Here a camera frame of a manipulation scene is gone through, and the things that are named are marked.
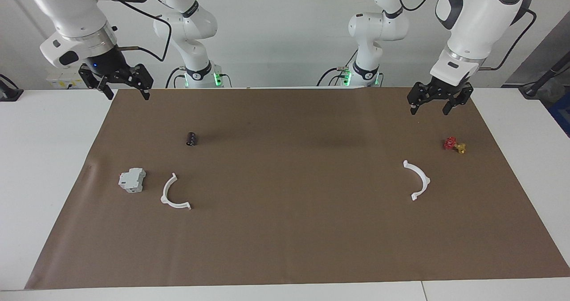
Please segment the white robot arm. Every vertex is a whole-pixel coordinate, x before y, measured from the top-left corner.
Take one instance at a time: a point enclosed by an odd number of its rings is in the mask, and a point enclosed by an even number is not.
[[[182,55],[185,76],[190,88],[223,87],[220,67],[208,58],[206,48],[199,39],[214,37],[218,31],[215,17],[197,0],[163,0],[165,5],[176,12],[165,13],[161,19],[172,27],[171,43]],[[156,34],[167,39],[168,27],[155,20]]]
[[[376,82],[383,51],[379,41],[400,41],[407,35],[410,22],[399,0],[375,0],[382,13],[354,15],[349,32],[358,43],[358,55],[350,64],[346,85],[371,86]]]
[[[112,99],[113,92],[107,83],[115,82],[137,88],[145,100],[148,100],[153,84],[152,77],[142,64],[135,67],[127,65],[117,46],[114,28],[97,7],[97,1],[35,0],[57,30],[41,44],[41,52],[58,68],[84,62],[79,74],[87,86],[100,90],[109,99]]]
[[[430,74],[429,84],[417,82],[407,99],[411,113],[431,100],[447,100],[444,114],[464,105],[473,88],[469,78],[481,69],[510,25],[529,11],[531,0],[439,0],[436,16],[451,31],[448,45]]]

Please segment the white table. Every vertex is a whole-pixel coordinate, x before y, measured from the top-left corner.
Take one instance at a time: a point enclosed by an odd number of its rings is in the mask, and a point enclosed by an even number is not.
[[[570,139],[539,102],[525,100],[517,90],[477,89],[472,98],[570,263]],[[569,278],[18,291],[34,267],[109,106],[91,90],[27,91],[16,103],[0,103],[3,301],[570,300]]]

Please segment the white circuit breaker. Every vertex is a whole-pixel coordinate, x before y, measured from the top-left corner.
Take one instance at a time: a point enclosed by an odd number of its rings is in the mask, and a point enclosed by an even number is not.
[[[135,167],[126,173],[122,173],[118,179],[118,185],[127,193],[140,193],[143,191],[143,179],[147,175],[143,169]]]

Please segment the black pole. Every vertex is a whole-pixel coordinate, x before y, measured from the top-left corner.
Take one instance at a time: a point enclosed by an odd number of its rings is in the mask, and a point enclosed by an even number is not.
[[[568,52],[562,59],[560,59],[548,72],[546,72],[533,86],[530,86],[527,89],[521,90],[523,96],[525,98],[533,98],[536,96],[536,92],[546,84],[554,75],[558,74],[566,64],[570,62],[570,52]]]
[[[0,102],[16,102],[23,92],[23,89],[10,88],[0,80]]]

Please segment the white curved plastic part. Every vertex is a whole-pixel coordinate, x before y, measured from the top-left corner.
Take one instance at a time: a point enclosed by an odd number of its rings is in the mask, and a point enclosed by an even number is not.
[[[168,199],[168,190],[171,188],[171,185],[176,182],[178,180],[178,178],[176,177],[175,173],[172,173],[172,177],[171,179],[168,180],[168,182],[164,185],[164,189],[163,189],[163,197],[160,198],[160,201],[163,204],[168,204],[173,208],[188,208],[189,210],[192,209],[192,207],[190,206],[190,204],[188,202],[186,203],[181,203],[181,204],[176,204],[176,203],[172,203],[171,201],[169,201]]]
[[[429,183],[431,183],[432,180],[429,179],[429,177],[427,177],[426,174],[419,167],[416,167],[416,165],[408,163],[407,160],[403,162],[403,167],[418,173],[419,177],[422,179],[423,182],[422,190],[419,192],[415,192],[414,194],[411,195],[412,201],[415,201],[418,199],[418,196],[422,195],[423,192],[427,190],[428,185]]]

